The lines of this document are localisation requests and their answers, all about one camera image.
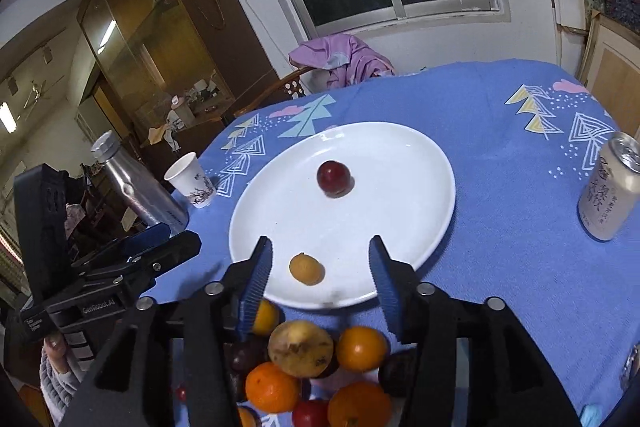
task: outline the can lid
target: can lid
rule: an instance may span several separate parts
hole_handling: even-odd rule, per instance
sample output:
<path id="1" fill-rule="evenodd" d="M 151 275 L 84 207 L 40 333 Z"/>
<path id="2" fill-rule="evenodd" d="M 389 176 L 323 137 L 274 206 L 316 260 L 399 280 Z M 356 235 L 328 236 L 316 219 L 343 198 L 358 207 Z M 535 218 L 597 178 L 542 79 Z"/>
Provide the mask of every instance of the can lid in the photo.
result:
<path id="1" fill-rule="evenodd" d="M 120 148 L 120 140 L 113 131 L 107 131 L 100 136 L 91 147 L 94 158 L 100 163 L 105 163 Z"/>
<path id="2" fill-rule="evenodd" d="M 640 174 L 640 143 L 623 132 L 616 132 L 609 140 L 609 147 L 627 169 Z"/>

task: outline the red fruit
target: red fruit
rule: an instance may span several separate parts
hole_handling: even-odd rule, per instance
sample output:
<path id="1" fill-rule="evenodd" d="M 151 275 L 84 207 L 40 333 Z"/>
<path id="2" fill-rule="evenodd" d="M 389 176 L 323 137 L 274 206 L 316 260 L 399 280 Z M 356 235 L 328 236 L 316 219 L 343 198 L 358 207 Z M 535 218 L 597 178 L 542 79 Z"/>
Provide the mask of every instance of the red fruit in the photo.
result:
<path id="1" fill-rule="evenodd" d="M 180 400 L 182 403 L 187 402 L 187 391 L 185 390 L 183 385 L 179 385 L 175 388 L 175 396 L 177 396 L 178 400 Z"/>
<path id="2" fill-rule="evenodd" d="M 318 168 L 318 185 L 330 196 L 337 196 L 349 188 L 351 173 L 346 165 L 329 160 Z"/>
<path id="3" fill-rule="evenodd" d="M 293 427 L 328 427 L 328 407 L 328 402 L 324 400 L 299 402 L 291 413 Z"/>

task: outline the tablecloth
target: tablecloth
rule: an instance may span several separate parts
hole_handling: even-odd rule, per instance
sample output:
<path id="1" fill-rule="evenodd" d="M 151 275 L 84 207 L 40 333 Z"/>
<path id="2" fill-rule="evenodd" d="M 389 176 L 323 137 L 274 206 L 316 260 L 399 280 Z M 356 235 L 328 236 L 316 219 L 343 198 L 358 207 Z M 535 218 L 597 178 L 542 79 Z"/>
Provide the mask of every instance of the tablecloth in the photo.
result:
<path id="1" fill-rule="evenodd" d="M 438 249 L 418 271 L 458 299 L 502 296 L 536 341 L 577 410 L 621 396 L 619 375 L 640 337 L 640 212 L 608 243 L 594 241 L 576 204 L 601 145 L 616 129 L 561 68 L 525 60 L 457 63 L 379 78 L 264 108 L 239 118 L 200 161 L 218 193 L 190 208 L 200 254 L 162 275 L 148 294 L 188 297 L 230 262 L 228 227 L 238 198 L 272 158 L 329 127 L 403 124 L 431 137 L 456 178 L 456 209 Z M 410 183 L 402 165 L 389 188 Z M 305 216 L 292 226 L 303 227 Z M 285 309 L 332 330 L 385 330 L 376 300 L 338 311 Z M 398 344 L 390 337 L 392 347 Z M 184 423 L 184 412 L 178 413 Z M 263 423 L 290 424 L 290 415 Z"/>

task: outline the chair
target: chair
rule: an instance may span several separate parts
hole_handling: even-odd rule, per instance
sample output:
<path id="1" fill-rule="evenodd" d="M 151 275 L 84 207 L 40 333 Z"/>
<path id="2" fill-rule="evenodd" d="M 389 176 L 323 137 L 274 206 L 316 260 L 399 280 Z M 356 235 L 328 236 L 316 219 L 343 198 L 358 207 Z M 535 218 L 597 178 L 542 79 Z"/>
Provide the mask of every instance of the chair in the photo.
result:
<path id="1" fill-rule="evenodd" d="M 297 94 L 298 96 L 305 96 L 305 90 L 300 83 L 300 76 L 302 74 L 308 73 L 309 71 L 313 71 L 315 68 L 311 66 L 304 66 L 299 70 L 293 71 L 289 73 L 284 78 L 281 78 L 274 84 L 271 84 L 267 89 L 265 89 L 257 98 L 255 98 L 251 103 L 245 105 L 242 109 L 238 109 L 234 112 L 234 117 L 238 118 L 249 111 L 252 111 L 259 107 L 259 105 L 271 94 L 276 92 L 279 89 L 284 90 L 291 98 L 293 98 L 293 94 Z"/>

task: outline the plate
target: plate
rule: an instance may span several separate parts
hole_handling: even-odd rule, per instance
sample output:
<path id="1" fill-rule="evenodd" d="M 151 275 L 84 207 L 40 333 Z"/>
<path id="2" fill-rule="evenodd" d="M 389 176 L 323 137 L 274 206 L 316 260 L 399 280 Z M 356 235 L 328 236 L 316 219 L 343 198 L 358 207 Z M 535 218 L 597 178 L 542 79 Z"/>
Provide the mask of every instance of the plate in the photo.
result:
<path id="1" fill-rule="evenodd" d="M 316 182 L 327 160 L 347 165 L 353 188 L 329 198 Z M 271 160 L 247 185 L 229 226 L 233 261 L 258 238 L 273 242 L 264 296 L 299 309 L 351 306 L 376 296 L 369 240 L 380 235 L 392 259 L 421 266 L 442 239 L 456 199 L 449 160 L 424 134 L 386 122 L 352 123 L 310 136 Z M 315 257 L 324 280 L 306 286 L 289 261 Z"/>

